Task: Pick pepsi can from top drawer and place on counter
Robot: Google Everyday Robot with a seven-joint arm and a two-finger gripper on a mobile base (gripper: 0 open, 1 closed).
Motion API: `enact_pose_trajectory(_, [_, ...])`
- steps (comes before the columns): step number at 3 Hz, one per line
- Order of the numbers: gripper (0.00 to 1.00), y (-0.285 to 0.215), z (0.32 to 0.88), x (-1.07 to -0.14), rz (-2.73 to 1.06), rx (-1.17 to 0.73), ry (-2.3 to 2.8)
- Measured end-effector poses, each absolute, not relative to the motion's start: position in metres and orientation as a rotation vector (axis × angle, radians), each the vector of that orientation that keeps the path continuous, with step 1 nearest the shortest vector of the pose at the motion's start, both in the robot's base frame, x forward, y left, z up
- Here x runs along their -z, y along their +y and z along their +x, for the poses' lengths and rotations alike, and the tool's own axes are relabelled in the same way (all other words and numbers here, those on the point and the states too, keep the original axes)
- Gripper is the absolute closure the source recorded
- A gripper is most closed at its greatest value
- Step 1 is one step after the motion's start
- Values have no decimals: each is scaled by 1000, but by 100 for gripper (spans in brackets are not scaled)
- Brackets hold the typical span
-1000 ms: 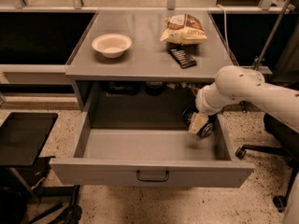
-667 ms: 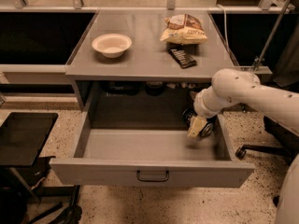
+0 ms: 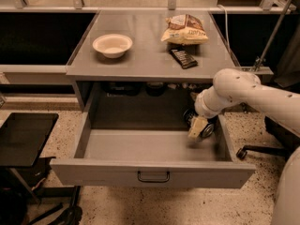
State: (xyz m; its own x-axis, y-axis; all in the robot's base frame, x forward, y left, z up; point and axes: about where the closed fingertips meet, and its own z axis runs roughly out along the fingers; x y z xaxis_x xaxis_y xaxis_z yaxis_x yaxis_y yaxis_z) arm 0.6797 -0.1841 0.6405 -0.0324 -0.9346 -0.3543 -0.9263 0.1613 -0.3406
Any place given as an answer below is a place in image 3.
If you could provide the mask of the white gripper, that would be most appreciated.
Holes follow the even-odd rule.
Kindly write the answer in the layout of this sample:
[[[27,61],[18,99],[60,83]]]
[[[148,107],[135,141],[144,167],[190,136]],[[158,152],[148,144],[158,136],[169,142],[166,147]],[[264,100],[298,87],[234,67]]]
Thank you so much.
[[[220,96],[214,87],[204,89],[196,96],[194,108],[199,116],[190,119],[188,137],[197,139],[208,125],[206,119],[213,118],[227,106],[227,99]]]

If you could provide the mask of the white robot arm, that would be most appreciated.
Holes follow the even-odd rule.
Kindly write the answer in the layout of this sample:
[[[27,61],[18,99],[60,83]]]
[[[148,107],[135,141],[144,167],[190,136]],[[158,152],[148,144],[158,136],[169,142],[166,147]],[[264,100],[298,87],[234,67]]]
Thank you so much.
[[[300,95],[261,84],[251,72],[224,68],[213,85],[195,97],[194,108],[202,119],[245,102],[300,137]],[[300,147],[288,158],[279,179],[271,225],[300,225]]]

